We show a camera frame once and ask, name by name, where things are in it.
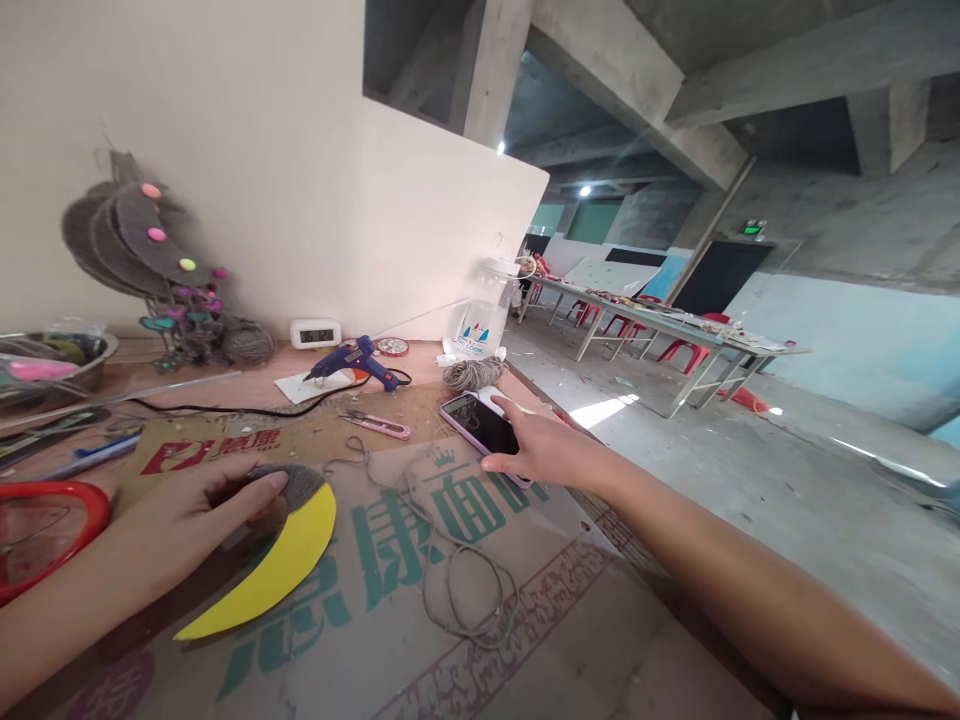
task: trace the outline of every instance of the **concrete floor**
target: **concrete floor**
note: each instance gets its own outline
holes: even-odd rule
[[[715,400],[666,420],[650,408],[666,407],[684,378],[648,358],[669,339],[644,360],[621,353],[612,362],[607,343],[591,343],[577,363],[586,331],[559,318],[548,328],[549,315],[509,321],[503,344],[555,406],[825,582],[960,690],[960,522],[921,509],[895,476],[829,438],[944,482],[960,477],[960,451],[769,375],[747,386],[782,408],[779,417]]]

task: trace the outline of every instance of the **scissors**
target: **scissors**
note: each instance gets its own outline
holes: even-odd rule
[[[354,425],[359,425],[360,427],[365,427],[367,430],[373,430],[374,432],[395,437],[397,440],[410,439],[411,431],[406,425],[390,422],[389,420],[378,418],[375,415],[367,415],[360,410],[347,410],[344,415],[340,416],[340,419],[352,422]]]

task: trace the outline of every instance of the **blue glue gun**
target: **blue glue gun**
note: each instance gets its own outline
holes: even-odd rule
[[[373,359],[373,351],[376,346],[369,335],[362,335],[357,338],[356,345],[344,345],[338,347],[332,353],[323,358],[313,366],[313,369],[303,379],[304,382],[318,377],[329,377],[337,370],[352,368],[370,373],[377,380],[383,383],[383,388],[387,392],[393,392],[400,385],[397,376],[389,369]]]

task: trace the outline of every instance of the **craft decoration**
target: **craft decoration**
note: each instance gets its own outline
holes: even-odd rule
[[[60,223],[63,241],[80,269],[101,285],[106,285],[111,290],[116,290],[124,295],[146,297],[147,293],[124,282],[114,274],[93,250],[90,242],[90,224],[102,204],[102,197],[90,195],[71,203],[66,212],[63,213]]]
[[[72,203],[61,231],[81,270],[112,290],[144,300],[147,315],[140,325],[158,333],[167,348],[154,361],[157,372],[186,364],[250,363],[251,354],[262,358],[259,362],[268,360],[274,345],[266,331],[227,312],[214,282],[225,280],[227,271],[206,265],[164,224],[164,215],[183,209],[163,185],[144,182],[132,155],[111,151],[110,158],[113,182],[98,183]],[[258,349],[244,342],[245,350],[225,352],[230,329],[248,339],[256,335]]]
[[[327,549],[337,517],[333,490],[324,483],[322,473],[303,465],[267,465],[250,476],[280,470],[287,473],[283,492],[289,514],[273,547],[239,585],[174,635],[174,640],[198,640],[263,615],[310,574]]]

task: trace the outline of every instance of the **digital clock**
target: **digital clock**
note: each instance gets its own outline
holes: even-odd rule
[[[290,323],[290,342],[295,348],[336,347],[340,340],[340,323],[333,318],[294,320]]]

